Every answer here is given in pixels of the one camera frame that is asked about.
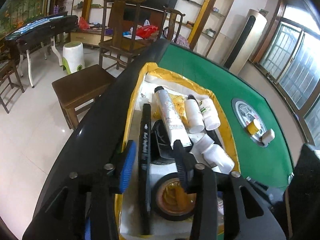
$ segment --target red plastic bag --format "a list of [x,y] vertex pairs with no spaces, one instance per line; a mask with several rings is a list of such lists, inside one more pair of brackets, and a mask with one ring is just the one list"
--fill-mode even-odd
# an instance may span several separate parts
[[154,25],[146,25],[146,26],[143,26],[141,28],[139,28],[137,30],[137,33],[136,35],[143,38],[143,39],[146,39],[148,37],[150,37],[150,35],[154,32],[156,32],[158,30],[158,27],[157,26],[154,26]]
[[81,30],[88,30],[88,29],[90,29],[89,24],[87,23],[87,21],[86,21],[83,17],[80,17],[80,18],[79,18],[78,25],[79,25],[79,28],[80,28]]

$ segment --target green felt tabletop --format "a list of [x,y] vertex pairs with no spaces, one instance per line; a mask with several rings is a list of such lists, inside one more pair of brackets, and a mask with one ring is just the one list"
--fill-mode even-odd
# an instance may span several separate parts
[[[179,73],[215,93],[232,129],[242,176],[271,187],[288,185],[291,155],[269,104],[259,93],[222,68],[177,46],[167,48],[159,67]],[[258,112],[267,129],[274,130],[276,138],[266,148],[254,143],[243,130],[232,109],[233,98],[246,101]]]

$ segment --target wooden chair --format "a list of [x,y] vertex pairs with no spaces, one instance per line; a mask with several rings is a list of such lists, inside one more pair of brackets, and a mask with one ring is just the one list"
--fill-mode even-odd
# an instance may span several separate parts
[[89,109],[93,102],[77,111],[75,108],[91,99],[95,101],[115,80],[116,78],[102,67],[93,65],[52,82],[70,129],[78,126],[77,115]]
[[[117,66],[116,67],[117,69],[119,69],[120,65],[127,67],[131,63],[132,58],[139,55],[146,48],[145,44],[142,44],[135,40],[138,20],[139,20],[139,13],[140,13],[140,4],[145,1],[146,0],[103,0],[104,3],[103,3],[103,16],[102,16],[102,31],[101,31],[101,40],[99,43],[99,47],[100,47],[99,65],[101,67],[102,67],[103,57],[111,58],[117,61],[115,64],[106,68],[106,70],[113,67],[114,65]],[[114,13],[116,15],[115,27],[113,28],[112,39],[108,41],[104,41],[108,2],[113,2],[113,5],[111,7],[111,11],[112,11],[111,13]],[[136,13],[135,13],[135,18],[133,23],[133,32],[132,32],[131,39],[123,37],[122,35],[124,32],[122,23],[123,23],[124,9],[125,9],[126,3],[136,5]],[[122,61],[120,59],[120,56],[127,57],[128,61],[127,62]]]
[[[13,96],[19,91],[19,89],[21,89],[22,93],[24,93],[24,89],[23,89],[23,86],[22,86],[22,83],[21,83],[21,80],[20,80],[20,77],[19,77],[19,74],[17,71],[17,67],[14,64],[14,61],[13,60],[1,60],[1,58],[3,58],[3,57],[0,55],[0,86],[5,82],[6,79],[8,79],[9,83],[2,90],[2,92],[0,92],[0,105],[2,105],[4,107],[5,111],[8,114],[9,110],[7,108],[7,105],[9,104],[9,102],[11,101]],[[10,79],[10,75],[13,73],[16,75],[18,84],[13,83]],[[1,95],[6,90],[6,88],[8,86],[10,86],[11,89],[13,89],[15,87],[17,89],[11,95],[11,97],[8,99],[8,101],[6,103],[4,103],[3,99],[1,98]]]
[[184,16],[186,16],[185,14],[183,14],[182,12],[172,9],[172,8],[167,8],[167,7],[163,7],[164,8],[164,13],[163,13],[163,19],[162,19],[162,24],[161,24],[161,28],[159,29],[159,34],[158,34],[158,39],[160,39],[161,34],[162,34],[162,29],[164,26],[164,22],[167,18],[167,13],[170,13],[170,18],[169,18],[169,25],[168,25],[168,34],[167,34],[167,40],[171,41],[174,35],[174,27],[176,25],[176,20],[177,20],[177,16],[180,15],[180,22],[179,22],[179,27],[177,30],[177,34],[176,37],[174,38],[174,43],[177,42],[180,30],[181,30],[181,25],[182,25],[182,19]]

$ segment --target chair backrest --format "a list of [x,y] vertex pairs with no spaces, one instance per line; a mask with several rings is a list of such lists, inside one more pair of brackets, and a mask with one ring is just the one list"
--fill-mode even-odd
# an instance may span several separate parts
[[104,41],[104,32],[106,26],[106,17],[107,17],[107,3],[112,2],[113,5],[111,7],[111,13],[115,15],[115,26],[113,28],[113,37],[112,37],[112,46],[118,49],[121,49],[121,41],[122,41],[122,22],[123,22],[123,15],[124,15],[124,8],[125,4],[133,4],[136,6],[136,13],[134,17],[133,23],[133,31],[132,31],[132,38],[130,44],[130,51],[133,50],[134,42],[136,38],[138,20],[139,20],[139,13],[140,13],[140,4],[145,2],[146,0],[103,0],[103,16],[102,16],[102,30],[101,30],[101,40],[100,42]]
[[177,20],[177,16],[180,15],[180,21],[179,21],[179,27],[177,30],[177,35],[174,39],[173,42],[177,42],[179,33],[180,33],[180,29],[181,29],[181,25],[182,25],[182,19],[184,16],[186,16],[185,14],[183,14],[182,12],[172,9],[172,8],[167,8],[167,7],[163,7],[164,8],[164,13],[163,13],[163,19],[162,19],[162,24],[161,24],[161,28],[159,30],[159,34],[158,34],[158,38],[159,39],[161,37],[161,33],[162,33],[162,29],[164,26],[164,22],[167,18],[167,13],[170,13],[170,18],[169,18],[169,25],[168,25],[168,34],[167,34],[167,40],[171,41],[174,35],[174,27],[176,24],[176,20]]

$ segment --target yellow packet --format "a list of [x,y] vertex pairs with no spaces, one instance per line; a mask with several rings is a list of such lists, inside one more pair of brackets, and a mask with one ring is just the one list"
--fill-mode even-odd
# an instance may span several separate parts
[[[184,101],[186,100],[184,96],[176,96],[176,95],[172,95],[170,94],[170,98],[172,103],[174,104],[174,108],[176,109],[182,123],[184,124],[184,126],[188,127],[188,120],[187,120],[187,116],[186,116],[186,110],[184,108]],[[154,119],[161,119],[161,115],[160,115],[160,109],[159,107],[157,107],[156,112],[153,114],[153,118]]]

